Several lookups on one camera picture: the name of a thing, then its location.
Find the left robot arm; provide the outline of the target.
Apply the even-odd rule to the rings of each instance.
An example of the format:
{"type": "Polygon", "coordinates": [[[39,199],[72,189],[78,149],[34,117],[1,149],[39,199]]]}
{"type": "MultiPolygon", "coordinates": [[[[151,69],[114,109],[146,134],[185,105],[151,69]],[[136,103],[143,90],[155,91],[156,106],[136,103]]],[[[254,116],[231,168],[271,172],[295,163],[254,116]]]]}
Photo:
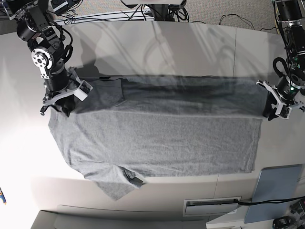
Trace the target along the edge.
{"type": "Polygon", "coordinates": [[[305,104],[296,101],[298,93],[305,94],[305,7],[301,0],[273,0],[275,24],[285,46],[286,59],[273,60],[274,72],[281,79],[278,85],[267,81],[256,84],[268,91],[263,116],[269,121],[288,119],[292,110],[305,111],[305,104]]]}

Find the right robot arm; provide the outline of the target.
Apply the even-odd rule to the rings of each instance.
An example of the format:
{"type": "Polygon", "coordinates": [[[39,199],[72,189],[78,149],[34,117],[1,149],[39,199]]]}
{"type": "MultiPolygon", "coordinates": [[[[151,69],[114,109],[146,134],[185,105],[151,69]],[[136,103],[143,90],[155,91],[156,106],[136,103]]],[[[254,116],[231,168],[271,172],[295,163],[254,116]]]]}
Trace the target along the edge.
{"type": "Polygon", "coordinates": [[[48,3],[41,0],[2,0],[0,2],[9,20],[17,23],[18,37],[27,43],[33,64],[44,80],[45,96],[40,114],[48,108],[66,117],[75,109],[78,99],[84,101],[92,86],[81,80],[76,69],[66,68],[73,52],[72,43],[64,45],[70,32],[55,22],[48,10],[48,3]]]}

